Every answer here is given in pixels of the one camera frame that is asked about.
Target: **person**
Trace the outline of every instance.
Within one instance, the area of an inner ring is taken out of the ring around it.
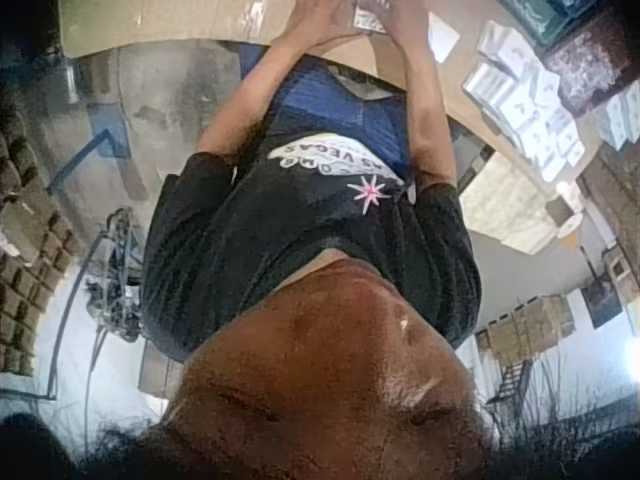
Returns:
[[[299,0],[161,195],[145,328],[187,363],[150,434],[158,448],[179,438],[180,456],[240,478],[450,478],[477,463],[472,382],[454,348],[481,285],[429,13],[417,0],[370,8],[405,67],[404,118],[381,113],[394,131],[366,112],[336,116],[369,102],[336,101],[333,88],[316,92],[324,114],[274,100],[292,70],[287,98],[317,74],[296,72],[305,52],[357,33],[353,1]]]

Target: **paper card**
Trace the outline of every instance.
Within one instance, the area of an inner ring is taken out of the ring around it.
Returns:
[[[528,85],[518,85],[497,108],[500,118],[514,130],[519,130],[536,111],[529,96]]]
[[[582,159],[582,156],[586,153],[586,148],[584,146],[584,144],[578,140],[570,149],[569,149],[569,153],[567,154],[567,161],[569,162],[569,165],[571,165],[572,167],[575,167],[580,160]]]
[[[389,7],[389,0],[377,0]],[[378,18],[371,12],[356,7],[356,15],[353,22],[356,28],[378,33],[386,33]],[[444,22],[437,15],[429,12],[429,47],[438,63],[444,63],[456,44],[460,40],[460,34]]]

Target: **white paper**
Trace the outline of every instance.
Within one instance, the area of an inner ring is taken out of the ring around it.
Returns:
[[[356,7],[353,25],[362,30],[386,33],[378,18],[360,7]],[[449,58],[459,40],[458,32],[440,17],[429,12],[429,46],[438,63],[444,63]]]

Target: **cable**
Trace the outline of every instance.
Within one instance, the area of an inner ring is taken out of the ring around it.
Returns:
[[[69,314],[71,313],[71,307],[73,306],[73,301],[75,300],[76,294],[78,293],[78,289],[80,288],[80,284],[82,283],[82,279],[84,278],[84,274],[89,267],[89,262],[93,259],[93,256],[100,245],[100,242],[106,238],[106,233],[101,231],[96,239],[91,244],[91,248],[89,248],[89,253],[87,254],[82,266],[80,267],[80,271],[76,276],[76,280],[73,283],[73,287],[71,289],[71,293],[69,294],[69,299],[67,300],[67,304],[64,307],[64,313],[62,314],[62,320],[60,321],[60,327],[58,327],[58,335],[56,336],[56,341],[53,346],[53,356],[51,357],[51,367],[49,368],[49,383],[47,384],[47,398],[49,400],[55,400],[57,396],[57,376],[58,376],[58,355],[60,354],[60,345],[62,344],[62,337],[64,336],[64,331],[67,326],[67,321],[69,320]]]
[[[104,341],[107,339],[108,331],[102,325],[96,330],[96,339],[93,342],[93,350],[91,352],[91,362],[89,363],[89,372],[87,373],[87,385],[84,391],[84,454],[89,455],[89,397],[91,396],[91,378],[93,371],[98,363],[98,357],[102,351]]]

